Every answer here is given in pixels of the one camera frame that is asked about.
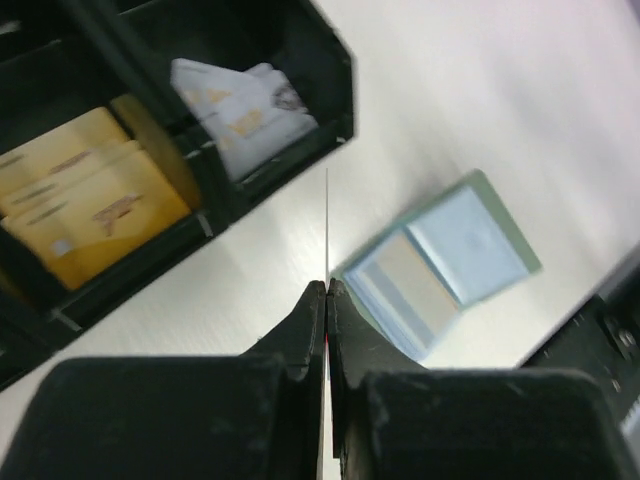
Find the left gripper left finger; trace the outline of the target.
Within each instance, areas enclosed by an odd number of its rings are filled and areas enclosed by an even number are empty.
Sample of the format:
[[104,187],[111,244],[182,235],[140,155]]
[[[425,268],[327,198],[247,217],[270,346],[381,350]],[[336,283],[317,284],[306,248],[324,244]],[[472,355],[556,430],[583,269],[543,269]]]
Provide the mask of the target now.
[[40,383],[11,479],[317,479],[326,289],[237,356],[86,357]]

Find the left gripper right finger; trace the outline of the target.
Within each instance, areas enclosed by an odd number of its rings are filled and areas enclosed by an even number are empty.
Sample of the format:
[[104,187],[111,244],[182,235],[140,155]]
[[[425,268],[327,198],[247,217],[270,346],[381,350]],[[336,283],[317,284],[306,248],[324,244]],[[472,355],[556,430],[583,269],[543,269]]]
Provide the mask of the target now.
[[333,455],[345,479],[635,479],[605,394],[567,368],[427,369],[332,279]]

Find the green card holder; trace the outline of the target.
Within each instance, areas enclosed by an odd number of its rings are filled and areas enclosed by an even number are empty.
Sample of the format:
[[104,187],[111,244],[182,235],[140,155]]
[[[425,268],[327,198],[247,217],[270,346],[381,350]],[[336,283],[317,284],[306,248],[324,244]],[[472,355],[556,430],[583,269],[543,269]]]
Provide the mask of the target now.
[[473,170],[400,216],[332,275],[375,330],[420,362],[466,310],[541,267],[486,174]]

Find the gold striped credit card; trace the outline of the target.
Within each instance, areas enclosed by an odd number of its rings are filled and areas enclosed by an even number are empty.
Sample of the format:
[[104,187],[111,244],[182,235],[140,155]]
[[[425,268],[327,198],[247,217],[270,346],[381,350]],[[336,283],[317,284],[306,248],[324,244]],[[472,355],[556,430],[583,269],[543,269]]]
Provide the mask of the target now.
[[[324,283],[325,290],[329,290],[329,168],[325,169],[325,234],[324,234]],[[323,479],[333,479],[332,467],[332,420],[331,420],[331,392],[328,339],[324,345],[324,400],[323,400]]]

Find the black three-compartment tray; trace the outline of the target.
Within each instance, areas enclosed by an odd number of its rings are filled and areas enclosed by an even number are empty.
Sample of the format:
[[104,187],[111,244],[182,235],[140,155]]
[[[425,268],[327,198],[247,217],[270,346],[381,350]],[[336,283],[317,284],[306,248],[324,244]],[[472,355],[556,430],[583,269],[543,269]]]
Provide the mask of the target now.
[[[1,383],[9,386],[220,235],[354,134],[353,58],[310,1],[5,1],[1,147],[97,107],[136,139],[188,214],[96,277],[66,287],[1,235]],[[244,70],[268,62],[318,127],[239,178],[170,87],[177,57]]]

